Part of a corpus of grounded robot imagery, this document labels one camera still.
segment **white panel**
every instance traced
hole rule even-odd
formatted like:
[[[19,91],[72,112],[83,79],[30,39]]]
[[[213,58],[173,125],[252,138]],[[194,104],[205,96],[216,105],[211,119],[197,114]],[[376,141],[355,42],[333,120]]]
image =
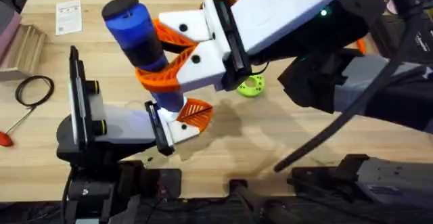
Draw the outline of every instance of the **white panel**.
[[[298,28],[332,0],[239,0],[231,8],[242,43],[253,55]]]
[[[211,38],[203,10],[163,12],[160,13],[159,19],[162,24],[192,41],[207,41]],[[187,25],[188,29],[185,32],[179,30],[181,24]]]
[[[102,95],[89,95],[90,113],[92,120],[105,120],[107,119],[104,111],[104,101]]]
[[[155,140],[152,123],[146,111],[104,105],[104,112],[107,134],[96,137],[95,141],[149,143]]]
[[[191,58],[193,55],[200,57],[200,62],[195,64]],[[221,87],[221,79],[225,73],[223,58],[217,50],[214,40],[204,41],[198,44],[185,64],[178,71],[176,77],[181,86],[181,92],[191,91],[207,85]]]
[[[175,143],[180,143],[200,134],[199,128],[187,125],[183,122],[172,121],[168,126],[170,127],[171,135]]]
[[[221,57],[226,60],[230,55],[231,49],[229,46],[229,42],[225,37],[223,27],[221,26],[221,23],[219,21],[214,1],[204,0],[203,4],[204,16],[207,21],[210,36],[212,36],[213,33],[215,34],[215,44],[218,47],[218,51],[221,54]]]

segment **wooden surface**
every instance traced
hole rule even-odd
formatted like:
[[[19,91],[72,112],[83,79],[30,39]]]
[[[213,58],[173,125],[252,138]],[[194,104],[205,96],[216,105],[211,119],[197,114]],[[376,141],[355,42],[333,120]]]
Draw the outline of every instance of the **wooden surface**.
[[[151,99],[137,82],[134,69],[106,29],[101,9],[110,0],[81,0],[83,31],[55,36],[55,4],[71,0],[28,0],[22,23],[36,24],[47,33],[37,74],[51,77],[55,93],[15,130],[15,146],[0,148],[0,202],[59,200],[69,166],[55,151],[55,132],[69,113],[69,47],[76,45],[88,79],[101,84],[104,102],[128,108],[143,108]],[[198,8],[202,0],[140,0],[151,15]],[[215,93],[212,87],[187,96],[214,105],[211,125],[199,137],[176,147],[166,158],[155,149],[131,158],[152,156],[151,168],[180,168],[183,197],[224,196],[233,178],[250,180],[252,189],[263,194],[290,194],[285,184],[287,170],[280,174],[273,165],[328,125],[336,115],[295,105],[283,92],[277,77],[291,60],[272,63],[264,73],[263,95],[246,99],[235,91]],[[25,112],[14,99],[19,81],[0,83],[0,129],[7,130]],[[31,84],[25,99],[36,99],[44,83]],[[326,144],[298,161],[295,166],[337,165],[349,153],[365,153],[389,160],[433,162],[433,143],[428,134],[389,122],[356,117]]]

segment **paper sheet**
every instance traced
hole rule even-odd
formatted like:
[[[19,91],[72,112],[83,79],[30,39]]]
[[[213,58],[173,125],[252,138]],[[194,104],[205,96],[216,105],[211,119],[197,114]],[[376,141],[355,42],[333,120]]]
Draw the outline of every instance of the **paper sheet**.
[[[79,32],[82,29],[81,0],[57,3],[55,6],[55,35]]]

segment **green ring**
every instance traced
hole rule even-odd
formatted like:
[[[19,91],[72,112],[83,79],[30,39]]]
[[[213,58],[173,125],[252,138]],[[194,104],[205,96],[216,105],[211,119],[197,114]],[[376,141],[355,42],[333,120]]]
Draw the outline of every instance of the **green ring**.
[[[245,84],[245,81],[237,87],[237,92],[246,97],[256,97],[265,90],[265,78],[261,74],[250,76],[248,79],[254,80],[256,86],[249,87]]]

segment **blue object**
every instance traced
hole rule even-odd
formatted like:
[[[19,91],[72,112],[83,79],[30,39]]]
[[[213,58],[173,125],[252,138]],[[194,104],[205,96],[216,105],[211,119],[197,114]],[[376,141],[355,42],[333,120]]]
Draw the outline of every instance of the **blue object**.
[[[168,65],[167,58],[149,11],[138,0],[113,0],[102,11],[108,30],[135,67],[150,72],[161,71]],[[171,112],[183,107],[183,94],[154,93],[158,105]]]

